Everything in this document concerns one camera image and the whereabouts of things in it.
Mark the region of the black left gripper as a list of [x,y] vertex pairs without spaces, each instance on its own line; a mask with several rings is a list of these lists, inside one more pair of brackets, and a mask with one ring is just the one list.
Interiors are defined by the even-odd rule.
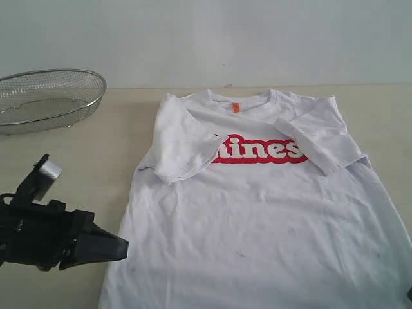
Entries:
[[16,205],[14,194],[1,195],[1,263],[60,270],[125,259],[129,242],[93,223],[95,214],[68,212],[66,204]]

